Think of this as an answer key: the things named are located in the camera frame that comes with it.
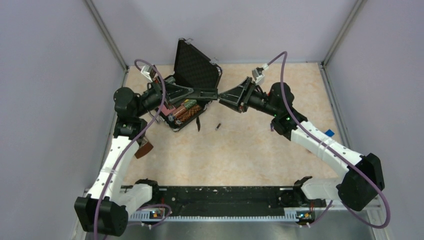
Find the black remote control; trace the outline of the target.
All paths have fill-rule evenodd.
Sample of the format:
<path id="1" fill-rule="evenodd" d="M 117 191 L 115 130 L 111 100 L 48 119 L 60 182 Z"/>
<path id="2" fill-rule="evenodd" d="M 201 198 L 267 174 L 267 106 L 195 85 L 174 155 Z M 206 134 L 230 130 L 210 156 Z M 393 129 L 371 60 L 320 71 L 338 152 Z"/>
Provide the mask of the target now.
<path id="1" fill-rule="evenodd" d="M 217 88 L 203 88 L 196 89 L 194 91 L 195 99 L 202 101 L 215 101 L 218 99 L 218 89 Z"/>

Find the black battery cover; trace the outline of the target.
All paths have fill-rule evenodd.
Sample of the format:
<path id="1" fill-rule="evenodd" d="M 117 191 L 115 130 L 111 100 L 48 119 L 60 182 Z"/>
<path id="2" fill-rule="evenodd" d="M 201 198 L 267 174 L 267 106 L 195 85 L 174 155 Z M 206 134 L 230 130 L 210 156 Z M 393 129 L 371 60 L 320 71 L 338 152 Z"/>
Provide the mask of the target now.
<path id="1" fill-rule="evenodd" d="M 200 121 L 200 118 L 199 117 L 196 118 L 196 126 L 197 126 L 197 131 L 200 132 L 200 130 L 201 130 L 201 121 Z"/>

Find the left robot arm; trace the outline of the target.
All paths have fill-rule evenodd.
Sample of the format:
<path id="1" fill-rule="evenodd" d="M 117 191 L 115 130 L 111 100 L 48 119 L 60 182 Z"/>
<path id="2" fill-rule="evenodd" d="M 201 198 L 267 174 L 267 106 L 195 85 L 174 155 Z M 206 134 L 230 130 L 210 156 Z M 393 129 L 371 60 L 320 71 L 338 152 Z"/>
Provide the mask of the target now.
<path id="1" fill-rule="evenodd" d="M 135 93 L 129 87 L 115 91 L 117 121 L 109 152 L 87 195 L 78 197 L 74 203 L 85 232 L 119 237 L 126 230 L 130 215 L 144 204 L 154 207 L 160 202 L 161 194 L 152 184 L 136 183 L 126 193 L 121 192 L 121 186 L 131 159 L 138 155 L 142 139 L 152 125 L 141 117 L 185 99 L 214 101 L 218 99 L 218 89 L 153 81 L 143 93 Z"/>

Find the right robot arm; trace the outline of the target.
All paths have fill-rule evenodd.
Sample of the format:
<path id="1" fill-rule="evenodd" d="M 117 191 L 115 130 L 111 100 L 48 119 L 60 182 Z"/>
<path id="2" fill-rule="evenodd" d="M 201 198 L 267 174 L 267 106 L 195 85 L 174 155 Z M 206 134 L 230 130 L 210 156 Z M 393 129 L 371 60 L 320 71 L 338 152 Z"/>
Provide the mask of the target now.
<path id="1" fill-rule="evenodd" d="M 320 131 L 293 107 L 295 97 L 287 83 L 274 83 L 269 93 L 258 90 L 250 77 L 238 86 L 218 94 L 219 103 L 239 113 L 253 108 L 273 116 L 275 132 L 296 143 L 329 165 L 334 178 L 304 177 L 293 200 L 307 206 L 312 200 L 341 201 L 353 211 L 363 210 L 385 188 L 380 159 L 364 155 Z"/>

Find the black poker chip case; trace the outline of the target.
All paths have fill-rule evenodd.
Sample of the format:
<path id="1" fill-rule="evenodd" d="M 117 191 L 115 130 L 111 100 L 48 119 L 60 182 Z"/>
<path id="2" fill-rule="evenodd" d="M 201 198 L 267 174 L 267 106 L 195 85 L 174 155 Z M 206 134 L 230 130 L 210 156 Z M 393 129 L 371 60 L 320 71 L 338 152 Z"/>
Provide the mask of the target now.
<path id="1" fill-rule="evenodd" d="M 165 84 L 218 89 L 222 73 L 222 68 L 193 46 L 190 38 L 180 38 L 177 43 L 173 74 L 164 80 Z M 172 109 L 163 106 L 155 110 L 174 132 L 178 132 L 190 122 L 196 121 L 212 101 L 184 99 L 173 103 Z"/>

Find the brown leather pouch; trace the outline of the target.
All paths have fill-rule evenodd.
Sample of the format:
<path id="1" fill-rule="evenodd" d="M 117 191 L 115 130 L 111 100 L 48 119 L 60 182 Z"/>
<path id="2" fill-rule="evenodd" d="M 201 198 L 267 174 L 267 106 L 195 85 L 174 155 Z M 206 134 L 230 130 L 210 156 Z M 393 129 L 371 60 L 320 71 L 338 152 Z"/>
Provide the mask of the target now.
<path id="1" fill-rule="evenodd" d="M 149 141 L 144 141 L 141 143 L 138 150 L 135 152 L 134 156 L 137 159 L 140 159 L 144 157 L 145 155 L 147 155 L 153 148 L 154 146 Z"/>

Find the toy brick train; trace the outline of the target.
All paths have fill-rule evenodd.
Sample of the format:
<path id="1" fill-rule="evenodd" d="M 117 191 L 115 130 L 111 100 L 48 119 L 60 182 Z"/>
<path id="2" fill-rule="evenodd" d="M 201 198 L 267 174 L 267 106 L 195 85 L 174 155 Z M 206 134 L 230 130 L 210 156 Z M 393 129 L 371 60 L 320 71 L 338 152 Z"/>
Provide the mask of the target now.
<path id="1" fill-rule="evenodd" d="M 328 129 L 327 131 L 324 132 L 324 134 L 332 138 L 335 135 L 335 132 L 332 131 L 331 129 Z"/>

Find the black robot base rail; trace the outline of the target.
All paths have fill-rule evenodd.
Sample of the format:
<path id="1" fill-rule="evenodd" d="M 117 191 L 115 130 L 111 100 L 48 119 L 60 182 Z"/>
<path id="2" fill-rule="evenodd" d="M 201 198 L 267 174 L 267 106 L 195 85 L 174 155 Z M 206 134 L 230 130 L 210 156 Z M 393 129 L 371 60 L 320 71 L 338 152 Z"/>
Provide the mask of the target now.
<path id="1" fill-rule="evenodd" d="M 151 227 L 163 222 L 286 222 L 307 226 L 316 211 L 331 202 L 307 199 L 294 186 L 165 186 L 141 179 L 153 187 L 152 199 L 129 216 L 130 222 Z"/>

